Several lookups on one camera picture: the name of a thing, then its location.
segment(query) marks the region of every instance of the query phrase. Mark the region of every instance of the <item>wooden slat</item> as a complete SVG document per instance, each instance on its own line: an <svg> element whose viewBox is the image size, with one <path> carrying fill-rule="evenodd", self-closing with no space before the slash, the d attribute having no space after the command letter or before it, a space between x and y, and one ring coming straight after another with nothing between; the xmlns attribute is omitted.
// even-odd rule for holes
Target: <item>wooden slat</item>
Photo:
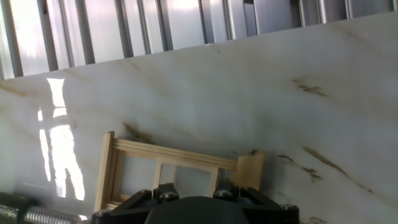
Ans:
<svg viewBox="0 0 398 224"><path fill-rule="evenodd" d="M238 187L253 187L259 190L264 159L265 155L263 152L258 152L255 156L240 156L236 171L232 177L234 185Z"/></svg>
<svg viewBox="0 0 398 224"><path fill-rule="evenodd" d="M116 148L119 151L124 151L127 156L134 156L134 157L141 157L141 158L146 158L146 159L157 159L157 158L171 158L171 159L179 159L181 161L187 161L203 166L208 166L208 167L217 167L220 169L226 169L226 170L235 170L236 165L234 166L226 166L224 164L219 164L217 162L210 162L210 161L203 161L203 160L196 160L195 158L192 157L177 157L177 156L169 156L169 155L161 155L161 154L154 154L152 152L146 152L142 150L137 150L137 149L126 149L124 147L118 146Z"/></svg>
<svg viewBox="0 0 398 224"><path fill-rule="evenodd" d="M160 183L160 176L162 175L162 159L158 158L156 160L156 168L155 168L155 176L154 176L154 185L153 189L156 189Z"/></svg>
<svg viewBox="0 0 398 224"><path fill-rule="evenodd" d="M182 159L191 159L192 161L202 162L208 164L209 166L217 166L220 169L236 169L236 161L232 159L225 159L221 157L209 156L195 152L181 151L177 149L170 149L167 147L153 146L139 142L126 141L122 139L115 140L114 145L119 150L141 153L143 156L149 159L154 159L158 156L179 157Z"/></svg>
<svg viewBox="0 0 398 224"><path fill-rule="evenodd" d="M213 193L216 190L217 178L218 178L218 169L214 167L213 170L210 172L209 197L213 197Z"/></svg>
<svg viewBox="0 0 398 224"><path fill-rule="evenodd" d="M115 175L114 175L114 185L113 185L113 193L112 193L113 200L116 200L115 197L117 198L120 194L120 185L122 182L123 165L124 165L124 157L125 156L126 156L126 153L124 151L118 151L118 158L116 159L116 170L115 170Z"/></svg>
<svg viewBox="0 0 398 224"><path fill-rule="evenodd" d="M128 141L128 140L124 140L124 139L117 139L116 138L114 143L115 144L120 144L120 145L125 144L125 146L127 146L127 147L136 147L136 148L143 147L143 148L145 148L147 150L149 150L149 149L156 150L157 149L157 150L160 150L162 152L166 152L166 151L167 152L175 152L177 154L183 153L185 155L192 155L192 156L195 156L195 157L203 157L203 158L206 158L206 159L216 159L218 161L222 161L222 162L226 162L226 163L234 163L234 162L236 162L233 159L225 159L225 158L222 158L222 157L209 156L209 155L206 155L206 154L200 154L200 153L196 153L196 152L187 152L187 151L183 151L183 150L179 150L179 149L172 149L172 148L169 148L169 147L156 146L156 145L153 145L153 144L145 144L145 143L141 143L141 142Z"/></svg>
<svg viewBox="0 0 398 224"><path fill-rule="evenodd" d="M99 176L98 176L98 186L95 198L94 212L101 210L103 208L103 202L106 201L106 194L108 192L109 186L109 176L111 175L111 161L113 151L113 140L114 132L111 131L104 135L103 140L103 150L101 156L101 162L99 164Z"/></svg>

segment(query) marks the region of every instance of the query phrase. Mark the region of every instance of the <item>brown marble vein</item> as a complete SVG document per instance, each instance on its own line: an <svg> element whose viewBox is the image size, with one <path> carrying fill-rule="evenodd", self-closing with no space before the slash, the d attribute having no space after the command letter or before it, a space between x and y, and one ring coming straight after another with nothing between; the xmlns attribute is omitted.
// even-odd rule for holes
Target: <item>brown marble vein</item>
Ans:
<svg viewBox="0 0 398 224"><path fill-rule="evenodd" d="M375 193L373 190L371 190L370 188L366 187L365 185L359 183L358 181L354 180L352 177L350 177L342 168L338 167L336 164L334 164L333 162L329 161L327 158L325 158L324 156L322 156L321 154L319 154L316 150L308 147L308 146L303 146L304 151L306 151L307 153L311 154L313 157L315 157L316 159L318 159L319 161L321 161L322 163L334 168L335 170L337 170L338 172L340 172L341 174L343 174L348 180L352 181L352 183L356 184L358 187L361 187L362 189L368 191L369 193L377 196L378 198L380 198L382 201L398 207L398 203L397 202L392 202L389 199L383 197L382 195Z"/></svg>
<svg viewBox="0 0 398 224"><path fill-rule="evenodd" d="M152 136L150 134L140 132L137 129L133 128L132 126L123 123L124 127L126 128L126 131L134 137L134 141L139 141L143 143L148 143L148 144L155 144L152 140Z"/></svg>
<svg viewBox="0 0 398 224"><path fill-rule="evenodd" d="M3 90L5 90L5 91L7 91L9 93L14 93L14 94L16 94L18 96L27 96L27 93L19 92L19 91L15 90L15 89L13 89L13 88L11 88L9 86L3 85L2 83L0 83L0 89L3 89Z"/></svg>
<svg viewBox="0 0 398 224"><path fill-rule="evenodd" d="M306 173L308 173L308 174L310 175L310 177L311 177L311 182L315 183L315 182L318 181L318 180L322 180L322 177L316 174L316 173L318 173L318 171L316 171L315 169L312 169L312 168L309 169L309 168L306 168L306 167L304 167L304 166L301 166L301 165L299 165L298 163L294 162L293 159L291 159L290 157L285 156L285 155L278 155L277 157L284 158L284 159L288 159L288 160L289 160L291 163L293 163L295 166L297 166L297 167L301 168L302 170L304 170Z"/></svg>
<svg viewBox="0 0 398 224"><path fill-rule="evenodd" d="M322 92L322 88L320 88L319 86L313 86L313 87L306 86L304 84L304 80L305 80L305 77L296 78L296 79L293 79L292 82L296 83L297 88L299 88L307 93L313 93L316 95L327 97L327 95Z"/></svg>

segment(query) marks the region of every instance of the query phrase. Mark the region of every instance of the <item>metal grille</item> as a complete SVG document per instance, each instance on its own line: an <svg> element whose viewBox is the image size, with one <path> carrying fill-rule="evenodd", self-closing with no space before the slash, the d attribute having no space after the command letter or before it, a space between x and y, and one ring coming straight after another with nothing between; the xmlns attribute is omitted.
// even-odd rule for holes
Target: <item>metal grille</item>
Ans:
<svg viewBox="0 0 398 224"><path fill-rule="evenodd" d="M8 79L397 10L398 0L1 0Z"/></svg>

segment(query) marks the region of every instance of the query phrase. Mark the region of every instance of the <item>marble slab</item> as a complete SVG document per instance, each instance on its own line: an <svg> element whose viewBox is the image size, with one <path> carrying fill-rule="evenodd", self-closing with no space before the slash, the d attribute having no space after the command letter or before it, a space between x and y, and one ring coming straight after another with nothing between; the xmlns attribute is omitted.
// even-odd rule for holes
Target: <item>marble slab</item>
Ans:
<svg viewBox="0 0 398 224"><path fill-rule="evenodd" d="M0 82L0 190L93 211L103 134L267 154L305 224L398 220L398 13Z"/></svg>

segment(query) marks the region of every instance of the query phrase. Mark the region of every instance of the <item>metal bar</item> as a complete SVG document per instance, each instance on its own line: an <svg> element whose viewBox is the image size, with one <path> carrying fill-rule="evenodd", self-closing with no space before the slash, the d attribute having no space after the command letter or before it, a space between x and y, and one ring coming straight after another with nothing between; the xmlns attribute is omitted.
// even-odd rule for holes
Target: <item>metal bar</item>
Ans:
<svg viewBox="0 0 398 224"><path fill-rule="evenodd" d="M210 16L210 1L209 0L198 0L200 22L203 40L205 44L214 43L213 26L211 24Z"/></svg>
<svg viewBox="0 0 398 224"><path fill-rule="evenodd" d="M148 34L149 50L153 53L165 51L164 37L162 34L163 18L157 0L142 0L146 29Z"/></svg>
<svg viewBox="0 0 398 224"><path fill-rule="evenodd" d="M248 36L257 35L256 11L254 10L254 4L244 3L244 16L246 18Z"/></svg>
<svg viewBox="0 0 398 224"><path fill-rule="evenodd" d="M0 2L0 80L14 78L11 53L4 20L3 8Z"/></svg>
<svg viewBox="0 0 398 224"><path fill-rule="evenodd" d="M229 17L226 0L210 0L211 33L214 42L224 42L231 39Z"/></svg>
<svg viewBox="0 0 398 224"><path fill-rule="evenodd" d="M66 2L68 2L69 6L69 10L66 10L66 12L67 15L68 12L70 14L70 18L68 20L68 30L70 33L75 66L95 63L93 43L91 41L90 27L88 25L86 4L84 1L79 0L64 1L65 5Z"/></svg>
<svg viewBox="0 0 398 224"><path fill-rule="evenodd" d="M114 0L86 0L95 62L124 58L118 16Z"/></svg>
<svg viewBox="0 0 398 224"><path fill-rule="evenodd" d="M243 0L227 0L232 39L248 36Z"/></svg>
<svg viewBox="0 0 398 224"><path fill-rule="evenodd" d="M54 40L52 37L47 0L37 0L37 4L39 5L39 14L40 20L42 22L42 32L49 69L50 71L58 70L57 54L55 53Z"/></svg>
<svg viewBox="0 0 398 224"><path fill-rule="evenodd" d="M61 3L59 0L47 0L58 69L70 68L72 62L69 57Z"/></svg>
<svg viewBox="0 0 398 224"><path fill-rule="evenodd" d="M159 10L160 31L165 50L173 50L172 31L170 30L170 21L167 7L168 0L157 0Z"/></svg>
<svg viewBox="0 0 398 224"><path fill-rule="evenodd" d="M346 0L349 19L394 10L391 0Z"/></svg>
<svg viewBox="0 0 398 224"><path fill-rule="evenodd" d="M127 22L126 6L124 0L115 0L116 15L118 17L120 38L122 42L124 58L132 57L132 45L129 30L129 24Z"/></svg>
<svg viewBox="0 0 398 224"><path fill-rule="evenodd" d="M318 0L300 0L300 15L304 27L320 24Z"/></svg>
<svg viewBox="0 0 398 224"><path fill-rule="evenodd" d="M345 0L319 0L321 22L335 22L347 19Z"/></svg>
<svg viewBox="0 0 398 224"><path fill-rule="evenodd" d="M49 72L38 2L13 0L11 9L24 75Z"/></svg>
<svg viewBox="0 0 398 224"><path fill-rule="evenodd" d="M23 76L22 71L22 63L21 58L19 56L19 49L17 43L17 34L15 31L14 20L12 19L12 10L10 2L7 0L1 0L2 5L2 13L4 16L4 25L6 28L7 36L3 36L3 38L7 38L8 40L8 47L9 52L11 55L11 62L12 62L12 69L14 71L14 77L21 77ZM3 78L12 78L12 75L9 73L7 76L4 74Z"/></svg>
<svg viewBox="0 0 398 224"><path fill-rule="evenodd" d="M291 0L254 0L257 32L266 34L301 26L299 5Z"/></svg>
<svg viewBox="0 0 398 224"><path fill-rule="evenodd" d="M149 54L142 0L124 0L133 55Z"/></svg>

